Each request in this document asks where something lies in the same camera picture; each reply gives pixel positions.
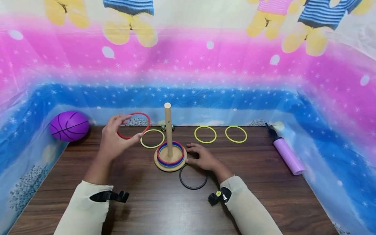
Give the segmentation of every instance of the blue ring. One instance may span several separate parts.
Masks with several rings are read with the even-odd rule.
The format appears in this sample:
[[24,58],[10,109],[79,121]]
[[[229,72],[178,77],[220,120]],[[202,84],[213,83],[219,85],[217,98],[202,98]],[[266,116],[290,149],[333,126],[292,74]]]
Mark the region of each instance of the blue ring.
[[[182,153],[184,153],[184,150],[183,150],[183,147],[181,146],[181,144],[179,144],[178,142],[173,141],[172,145],[178,147],[182,151]],[[167,147],[167,142],[164,143],[164,144],[162,144],[159,147],[158,153],[161,153],[162,149],[164,149],[165,147]],[[180,165],[182,163],[182,161],[184,160],[184,157],[178,163],[175,163],[175,164],[165,164],[165,163],[161,162],[158,158],[157,158],[157,160],[158,160],[159,164],[161,164],[162,166],[171,168],[171,167],[176,167],[177,165]]]

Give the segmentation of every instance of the beige sleeve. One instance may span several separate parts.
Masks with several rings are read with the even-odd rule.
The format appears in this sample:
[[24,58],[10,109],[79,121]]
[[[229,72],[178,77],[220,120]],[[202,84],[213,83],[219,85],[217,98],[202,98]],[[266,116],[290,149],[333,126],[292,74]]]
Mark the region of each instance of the beige sleeve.
[[239,176],[228,178],[220,187],[232,193],[226,206],[242,235],[282,235],[269,212]]
[[110,185],[95,185],[82,181],[74,191],[54,235],[101,235],[109,201],[94,202],[90,197],[112,188]]

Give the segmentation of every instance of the tree print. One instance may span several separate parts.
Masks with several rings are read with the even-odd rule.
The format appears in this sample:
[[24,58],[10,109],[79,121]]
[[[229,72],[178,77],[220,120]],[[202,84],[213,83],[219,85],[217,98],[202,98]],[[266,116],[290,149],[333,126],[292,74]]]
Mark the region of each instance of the tree print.
[[351,235],[350,232],[346,231],[344,228],[342,228],[339,224],[333,223],[335,229],[339,233],[339,235]]
[[270,125],[268,121],[265,121],[263,119],[256,119],[248,123],[248,126],[265,126],[265,123],[268,123],[268,125]]
[[22,213],[34,193],[48,175],[49,169],[45,166],[33,166],[28,173],[20,178],[14,190],[10,192],[10,208],[15,210],[17,217]]
[[147,126],[147,124],[147,118],[132,117],[131,119],[127,120],[127,126]]

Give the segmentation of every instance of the wrist strap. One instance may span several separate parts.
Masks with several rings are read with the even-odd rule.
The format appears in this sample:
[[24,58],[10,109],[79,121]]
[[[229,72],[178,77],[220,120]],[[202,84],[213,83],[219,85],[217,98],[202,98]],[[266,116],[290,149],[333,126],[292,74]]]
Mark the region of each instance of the wrist strap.
[[125,191],[120,191],[119,194],[112,191],[102,191],[96,193],[90,197],[90,200],[94,202],[106,202],[106,201],[117,201],[126,203],[129,197],[129,193]]
[[230,200],[231,195],[232,193],[230,189],[222,187],[216,193],[210,194],[208,200],[210,205],[212,206],[217,204],[220,200],[222,200],[226,205],[227,202]]

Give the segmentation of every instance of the black ring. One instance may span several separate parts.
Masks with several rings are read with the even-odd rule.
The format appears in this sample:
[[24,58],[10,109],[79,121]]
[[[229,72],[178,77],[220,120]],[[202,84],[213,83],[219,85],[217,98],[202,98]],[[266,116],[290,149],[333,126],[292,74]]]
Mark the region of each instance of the black ring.
[[200,188],[204,187],[205,184],[206,184],[206,182],[208,181],[208,175],[207,175],[207,174],[206,174],[206,177],[205,177],[205,181],[204,181],[204,183],[203,183],[202,185],[198,186],[198,187],[195,187],[195,188],[193,188],[193,187],[189,187],[188,185],[186,185],[186,184],[183,182],[183,179],[182,179],[182,171],[183,171],[183,169],[184,169],[184,167],[185,167],[186,165],[188,165],[188,164],[185,164],[185,165],[180,169],[180,172],[179,172],[179,179],[180,179],[180,182],[182,183],[182,185],[183,185],[184,187],[186,187],[187,189],[190,189],[190,190],[197,190],[197,189],[200,189]]

